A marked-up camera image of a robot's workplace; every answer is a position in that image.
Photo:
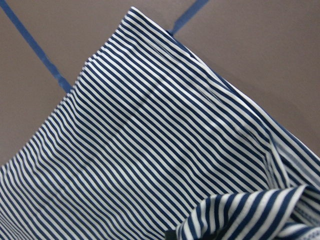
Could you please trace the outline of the striped polo shirt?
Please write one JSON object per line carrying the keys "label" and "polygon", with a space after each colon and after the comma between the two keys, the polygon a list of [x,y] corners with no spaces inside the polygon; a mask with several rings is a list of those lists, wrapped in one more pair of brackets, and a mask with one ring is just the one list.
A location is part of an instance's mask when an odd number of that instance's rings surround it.
{"label": "striped polo shirt", "polygon": [[317,240],[320,159],[132,7],[0,169],[3,240]]}

